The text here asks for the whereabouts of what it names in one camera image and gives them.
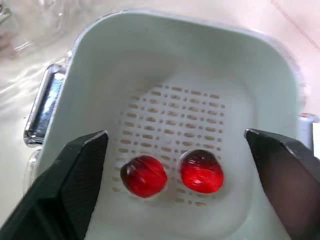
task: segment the ventilation hole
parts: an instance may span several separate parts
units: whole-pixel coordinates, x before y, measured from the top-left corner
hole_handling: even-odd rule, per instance
[[[138,105],[137,104],[134,104],[134,103],[130,103],[128,104],[129,108],[131,109],[137,109],[138,108]]]
[[[186,193],[185,190],[183,190],[182,188],[179,188],[179,187],[177,187],[175,190],[176,190],[177,193],[181,193],[181,194],[185,194]]]
[[[214,149],[215,147],[209,144],[203,144],[203,146],[207,149]]]
[[[175,109],[179,108],[179,104],[177,104],[177,103],[169,103],[169,106],[172,108],[175,108]]]
[[[185,202],[185,200],[184,200],[183,198],[179,198],[179,197],[177,197],[177,198],[175,199],[175,201],[176,201],[177,203],[184,203],[184,202]]]
[[[148,122],[153,122],[153,123],[155,123],[155,122],[157,121],[156,118],[153,117],[153,116],[147,117],[146,120],[147,120]]]
[[[155,83],[154,86],[158,87],[158,88],[162,88],[162,84],[160,84],[160,83]]]
[[[190,142],[190,141],[184,141],[184,142],[182,143],[182,145],[183,145],[183,146],[186,146],[186,147],[191,147],[191,146],[193,145],[193,143]]]
[[[149,113],[154,113],[156,114],[158,112],[158,108],[155,108],[155,107],[151,107],[151,108],[148,108],[147,110]]]
[[[170,157],[168,157],[168,156],[161,155],[160,158],[162,158],[163,160],[166,160],[166,161],[170,161]]]
[[[113,180],[114,182],[117,182],[117,183],[121,182],[121,178],[120,178],[120,177],[115,177],[115,176],[113,176],[113,177],[112,177],[112,180]]]
[[[216,138],[214,136],[204,136],[204,139],[214,141]]]
[[[195,113],[199,112],[199,108],[195,107],[195,106],[189,107],[189,110],[192,111],[192,112],[195,112]]]
[[[142,142],[142,143],[140,143],[140,145],[142,146],[142,147],[145,147],[145,148],[151,148],[151,144],[149,144],[149,143],[146,143],[146,142]]]
[[[198,119],[197,116],[195,116],[195,115],[188,115],[187,118],[191,119],[191,120],[197,120]]]
[[[150,99],[149,103],[151,103],[151,104],[159,104],[159,101],[155,100],[155,99]]]
[[[206,121],[208,123],[210,123],[210,124],[216,124],[217,123],[217,121],[215,119],[211,119],[211,118],[208,118]]]
[[[168,112],[168,115],[169,115],[169,116],[173,116],[173,117],[177,117],[177,116],[178,116],[178,113],[175,112],[175,111],[169,111],[169,112]]]
[[[212,132],[212,133],[216,132],[216,129],[213,127],[206,127],[205,130],[207,130],[208,132]]]
[[[153,139],[154,138],[152,135],[148,135],[148,134],[143,134],[142,137],[144,139]]]
[[[197,207],[206,207],[206,206],[207,206],[206,203],[204,203],[204,202],[199,202],[199,201],[196,201],[196,202],[195,202],[195,205],[196,205]]]
[[[152,91],[151,94],[155,96],[161,96],[161,92],[159,91]]]
[[[140,98],[138,96],[130,96],[130,98],[133,100],[140,100]]]
[[[129,136],[132,136],[132,135],[133,135],[133,132],[132,132],[132,131],[124,130],[124,131],[122,132],[122,134],[123,134],[123,135],[129,135]]]
[[[127,115],[129,118],[134,118],[134,119],[137,117],[136,114],[130,113],[130,112],[128,112],[126,115]]]
[[[211,95],[210,95],[210,98],[219,99],[220,97],[219,97],[218,95],[211,94]]]
[[[148,90],[143,89],[143,88],[136,88],[135,90],[136,90],[137,92],[139,92],[139,93],[144,93],[144,94],[146,94],[146,93],[148,92]]]
[[[130,141],[130,140],[122,139],[122,140],[120,141],[120,143],[122,143],[122,144],[130,144],[131,141]]]
[[[218,113],[216,111],[208,111],[208,114],[216,116]]]
[[[127,152],[129,152],[129,150],[126,149],[126,148],[119,148],[118,151],[119,151],[120,153],[127,153]]]
[[[219,104],[218,104],[218,103],[215,103],[215,102],[209,102],[209,105],[210,105],[211,107],[214,107],[214,108],[219,107]]]
[[[114,186],[113,186],[111,189],[112,189],[112,191],[114,191],[115,193],[121,192],[121,189],[118,188],[118,187],[114,187]]]
[[[153,131],[155,128],[153,126],[144,126],[145,130]]]
[[[126,162],[126,161],[127,161],[127,159],[124,158],[124,157],[116,157],[115,160],[116,160],[117,162]]]
[[[198,196],[199,198],[203,198],[203,199],[205,199],[205,198],[207,197],[207,195],[203,195],[203,194],[197,194],[197,196]]]
[[[194,99],[194,98],[190,99],[190,102],[193,103],[193,104],[199,104],[200,103],[200,101],[198,99]]]
[[[178,95],[171,95],[170,98],[176,99],[176,100],[180,100],[181,99],[181,97],[178,96]]]
[[[162,146],[162,147],[161,147],[161,150],[162,150],[162,151],[165,151],[165,152],[167,152],[167,153],[170,153],[170,152],[171,152],[171,148],[170,148],[170,147],[166,147],[166,146]]]
[[[199,91],[191,91],[191,94],[200,96],[201,92],[199,92]]]
[[[164,130],[163,131],[165,134],[175,134],[175,131],[173,131],[173,130],[169,130],[169,129],[166,129],[166,130]]]
[[[163,167],[164,167],[165,169],[167,169],[167,170],[170,169],[170,167],[169,167],[167,164],[162,163],[162,165],[163,165]]]
[[[193,138],[195,135],[194,135],[193,133],[186,132],[186,133],[184,134],[184,136],[187,137],[187,138]]]
[[[182,88],[181,88],[181,87],[175,87],[175,86],[173,86],[173,87],[172,87],[172,90],[178,91],[178,92],[182,92]]]
[[[192,124],[192,123],[187,123],[185,125],[188,129],[195,129],[196,128],[196,125],[195,124]]]
[[[134,128],[136,126],[133,122],[128,122],[128,121],[126,121],[124,124],[127,125],[128,127],[132,127],[132,128]]]

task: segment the white plastic container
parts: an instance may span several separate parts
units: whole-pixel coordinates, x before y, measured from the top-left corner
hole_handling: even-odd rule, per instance
[[[290,239],[261,187],[247,128],[296,138],[297,79],[262,35],[146,11],[98,20],[77,40],[39,159],[107,130],[104,172],[87,240]],[[177,160],[190,149],[219,159],[223,188],[185,190]],[[168,189],[156,206],[119,181],[137,153],[159,156]]]

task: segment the red ball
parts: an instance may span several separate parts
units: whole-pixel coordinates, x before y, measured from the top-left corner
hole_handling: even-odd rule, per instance
[[[141,198],[159,193],[168,179],[161,162],[148,155],[136,157],[125,164],[120,176],[124,186]]]
[[[183,157],[180,166],[182,183],[202,194],[217,192],[224,183],[224,172],[215,156],[205,150],[194,150]]]

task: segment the chrome handle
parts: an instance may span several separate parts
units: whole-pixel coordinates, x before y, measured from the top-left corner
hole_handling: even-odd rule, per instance
[[[23,133],[24,143],[28,147],[43,144],[65,73],[66,70],[57,64],[52,64],[45,70]]]

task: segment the white surface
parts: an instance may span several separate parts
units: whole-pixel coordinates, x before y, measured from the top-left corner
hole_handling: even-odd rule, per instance
[[[319,47],[317,31],[319,1],[297,0],[108,0],[100,13],[130,7],[197,17],[211,22],[258,30],[285,45],[302,69],[308,96],[305,111],[320,115],[318,94]],[[36,97],[46,66],[63,58],[81,32],[82,24],[72,26],[55,44],[36,53],[0,62],[0,224],[23,195],[23,177],[33,149],[23,143],[23,129]]]
[[[269,205],[250,211],[253,198],[265,194],[254,188],[259,179],[244,131],[295,137],[296,122],[288,116],[298,115],[298,94],[291,69],[267,42],[221,26],[115,14],[81,36],[66,75],[38,174],[69,140],[108,130],[87,240],[141,235],[233,240],[249,212],[251,221],[270,212]],[[174,159],[191,148],[210,150],[220,159],[225,182],[217,194],[204,198],[177,182]],[[168,189],[155,202],[135,201],[119,182],[120,168],[137,152],[156,157],[167,172]],[[241,237],[286,238],[283,230],[270,231],[276,225],[273,214]],[[252,233],[259,229],[264,232]]]

